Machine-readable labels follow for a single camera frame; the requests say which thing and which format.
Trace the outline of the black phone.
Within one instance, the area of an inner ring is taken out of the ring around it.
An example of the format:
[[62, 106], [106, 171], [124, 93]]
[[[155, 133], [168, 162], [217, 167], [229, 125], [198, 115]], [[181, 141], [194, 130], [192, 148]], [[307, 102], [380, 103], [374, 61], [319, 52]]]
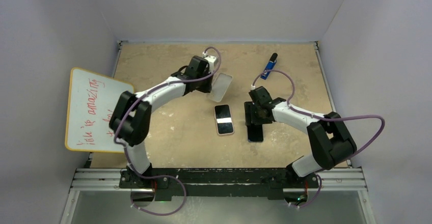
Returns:
[[229, 135], [234, 133], [234, 125], [229, 105], [216, 105], [214, 107], [214, 117], [218, 135]]

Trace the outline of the clear phone case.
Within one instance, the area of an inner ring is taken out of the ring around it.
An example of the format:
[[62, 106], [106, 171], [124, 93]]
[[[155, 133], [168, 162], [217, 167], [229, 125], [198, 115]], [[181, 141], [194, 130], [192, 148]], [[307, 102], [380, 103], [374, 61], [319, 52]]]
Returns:
[[214, 102], [221, 102], [232, 81], [233, 77], [231, 75], [219, 73], [212, 83], [212, 89], [207, 94], [207, 98]]

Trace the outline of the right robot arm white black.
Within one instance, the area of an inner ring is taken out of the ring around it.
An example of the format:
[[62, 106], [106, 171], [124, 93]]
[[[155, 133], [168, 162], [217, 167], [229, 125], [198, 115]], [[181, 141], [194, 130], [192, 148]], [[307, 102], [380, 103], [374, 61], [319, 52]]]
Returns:
[[311, 154], [302, 156], [286, 167], [287, 183], [298, 187], [306, 177], [320, 170], [330, 170], [357, 151], [357, 145], [340, 115], [314, 114], [290, 104], [283, 98], [273, 99], [260, 86], [249, 91], [250, 123], [278, 122], [289, 125], [308, 136]]

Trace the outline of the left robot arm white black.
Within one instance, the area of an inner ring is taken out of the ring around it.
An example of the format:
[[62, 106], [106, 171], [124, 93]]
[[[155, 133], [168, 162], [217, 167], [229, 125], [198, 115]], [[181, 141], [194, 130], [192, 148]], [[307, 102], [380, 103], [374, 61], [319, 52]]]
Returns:
[[133, 172], [132, 181], [145, 188], [152, 181], [148, 171], [151, 163], [146, 155], [144, 140], [149, 133], [151, 115], [168, 102], [193, 91], [210, 93], [212, 79], [220, 67], [220, 58], [194, 56], [162, 83], [142, 92], [123, 92], [109, 121], [114, 143], [121, 145], [127, 167]]

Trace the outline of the dark blue phone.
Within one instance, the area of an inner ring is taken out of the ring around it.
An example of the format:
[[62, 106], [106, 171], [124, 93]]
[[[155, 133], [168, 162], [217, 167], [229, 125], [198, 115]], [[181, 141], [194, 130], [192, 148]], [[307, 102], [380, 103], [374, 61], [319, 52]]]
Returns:
[[250, 143], [261, 143], [264, 140], [262, 125], [248, 125], [247, 139]]

